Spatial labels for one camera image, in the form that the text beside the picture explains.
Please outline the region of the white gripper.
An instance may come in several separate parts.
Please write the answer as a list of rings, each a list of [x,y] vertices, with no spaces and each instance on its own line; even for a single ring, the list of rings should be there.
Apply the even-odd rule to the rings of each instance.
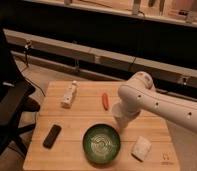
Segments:
[[[120,101],[121,112],[124,115],[119,119],[119,127],[125,129],[131,120],[134,120],[141,112],[140,106],[135,102]]]

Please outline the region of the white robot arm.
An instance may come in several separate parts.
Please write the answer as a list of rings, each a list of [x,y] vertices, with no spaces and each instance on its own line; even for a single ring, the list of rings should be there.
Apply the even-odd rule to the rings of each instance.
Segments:
[[[147,72],[137,72],[118,89],[125,115],[150,111],[197,133],[197,102],[160,94],[153,90],[153,79]]]

